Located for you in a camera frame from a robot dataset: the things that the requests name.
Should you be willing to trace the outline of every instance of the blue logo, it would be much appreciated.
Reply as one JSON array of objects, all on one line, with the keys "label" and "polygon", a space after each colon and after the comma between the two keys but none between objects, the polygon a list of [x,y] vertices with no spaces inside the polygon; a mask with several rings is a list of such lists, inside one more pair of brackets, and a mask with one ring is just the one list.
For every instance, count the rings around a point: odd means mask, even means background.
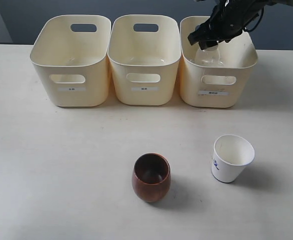
[{"label": "blue logo", "polygon": [[216,169],[217,169],[217,170],[219,170],[219,169],[218,169],[218,164],[217,164],[217,161],[216,161],[216,160],[214,160],[214,159],[213,159],[213,164],[214,164],[214,166],[216,167]]}]

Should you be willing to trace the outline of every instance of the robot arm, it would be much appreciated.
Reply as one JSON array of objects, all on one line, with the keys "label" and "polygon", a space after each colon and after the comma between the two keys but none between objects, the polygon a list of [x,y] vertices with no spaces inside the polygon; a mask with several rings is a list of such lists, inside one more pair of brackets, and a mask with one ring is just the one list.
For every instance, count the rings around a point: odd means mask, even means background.
[{"label": "robot arm", "polygon": [[[216,0],[210,18],[188,36],[191,45],[198,43],[202,50],[229,42],[245,32],[252,32],[262,20],[265,5],[282,3],[293,6],[293,0]],[[246,26],[259,17],[252,29]]]}]

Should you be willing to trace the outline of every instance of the paper cup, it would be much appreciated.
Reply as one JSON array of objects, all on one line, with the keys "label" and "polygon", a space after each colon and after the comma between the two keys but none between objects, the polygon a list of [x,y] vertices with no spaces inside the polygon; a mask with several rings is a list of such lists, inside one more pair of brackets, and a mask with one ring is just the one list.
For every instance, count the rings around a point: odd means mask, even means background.
[{"label": "paper cup", "polygon": [[254,158],[254,148],[243,137],[220,136],[214,143],[212,174],[222,183],[231,183]]}]

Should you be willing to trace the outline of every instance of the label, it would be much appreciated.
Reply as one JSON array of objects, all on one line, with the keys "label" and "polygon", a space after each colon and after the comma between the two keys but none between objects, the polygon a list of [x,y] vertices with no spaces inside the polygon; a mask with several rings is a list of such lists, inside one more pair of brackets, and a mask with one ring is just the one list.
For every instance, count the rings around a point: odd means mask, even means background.
[{"label": "label", "polygon": [[59,92],[84,92],[86,91],[85,87],[58,87]]},{"label": "label", "polygon": [[198,91],[199,95],[228,96],[227,91]]},{"label": "label", "polygon": [[158,91],[159,88],[157,86],[151,87],[131,87],[131,91]]}]

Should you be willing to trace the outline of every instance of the cup rim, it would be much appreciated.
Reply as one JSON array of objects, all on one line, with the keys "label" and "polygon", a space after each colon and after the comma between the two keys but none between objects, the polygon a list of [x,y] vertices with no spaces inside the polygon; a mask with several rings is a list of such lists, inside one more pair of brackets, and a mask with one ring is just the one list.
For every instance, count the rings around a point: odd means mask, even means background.
[{"label": "cup rim", "polygon": [[[223,137],[226,137],[226,136],[237,137],[237,138],[240,138],[240,139],[244,140],[245,142],[247,142],[247,143],[249,144],[250,148],[251,148],[252,151],[253,151],[253,157],[252,157],[252,160],[249,161],[249,162],[247,162],[247,163],[245,163],[245,164],[233,164],[233,163],[230,163],[230,162],[228,162],[228,161],[223,160],[223,159],[219,156],[219,154],[217,153],[217,151],[216,151],[216,144],[217,144],[217,142],[218,142],[219,139],[221,139],[221,138],[223,138]],[[246,140],[244,137],[239,136],[239,135],[235,135],[235,134],[224,134],[224,135],[219,136],[219,137],[215,140],[215,142],[214,142],[214,145],[213,145],[213,151],[214,151],[215,155],[219,158],[220,161],[222,161],[223,163],[225,163],[225,164],[227,164],[227,165],[235,166],[235,167],[244,167],[244,166],[247,166],[247,165],[251,164],[251,163],[254,161],[255,156],[256,156],[255,149],[254,149],[254,147],[252,146],[252,144],[251,144],[248,140]]]},{"label": "cup rim", "polygon": [[[142,180],[137,176],[137,173],[136,173],[136,164],[137,164],[137,161],[138,161],[140,158],[142,158],[143,156],[145,156],[145,155],[157,155],[157,156],[159,156],[162,160],[164,160],[165,164],[167,165],[167,174],[165,175],[165,178],[162,179],[162,181],[159,181],[159,182],[157,182],[157,183],[147,183],[147,182],[145,182],[145,181],[142,181]],[[134,176],[136,177],[136,179],[137,179],[138,181],[140,181],[141,183],[143,183],[143,184],[145,184],[145,185],[155,186],[155,185],[160,185],[160,184],[162,184],[163,182],[165,182],[165,181],[168,179],[168,177],[170,176],[171,169],[170,169],[170,165],[169,165],[168,160],[167,160],[164,156],[162,156],[161,154],[155,153],[155,152],[149,152],[149,153],[145,153],[145,154],[143,154],[143,155],[141,155],[141,156],[138,157],[138,159],[137,159],[137,160],[135,161],[135,163],[134,163],[134,166],[133,166],[133,172],[134,172]]]}]

